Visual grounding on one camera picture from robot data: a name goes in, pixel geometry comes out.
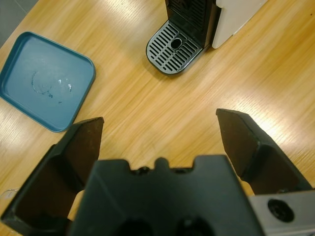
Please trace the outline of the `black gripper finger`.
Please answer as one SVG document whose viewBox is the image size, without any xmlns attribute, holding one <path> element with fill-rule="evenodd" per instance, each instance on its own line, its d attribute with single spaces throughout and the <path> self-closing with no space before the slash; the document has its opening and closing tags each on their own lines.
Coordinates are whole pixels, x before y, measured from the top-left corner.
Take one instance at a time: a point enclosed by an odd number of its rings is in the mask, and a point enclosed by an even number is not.
<svg viewBox="0 0 315 236">
<path fill-rule="evenodd" d="M 237 176 L 255 194 L 308 191 L 312 186 L 276 142 L 251 118 L 217 109 L 224 150 Z"/>
<path fill-rule="evenodd" d="M 85 189 L 98 160 L 104 119 L 73 124 L 52 145 L 1 215 L 24 236 L 65 236 L 76 195 Z"/>
</svg>

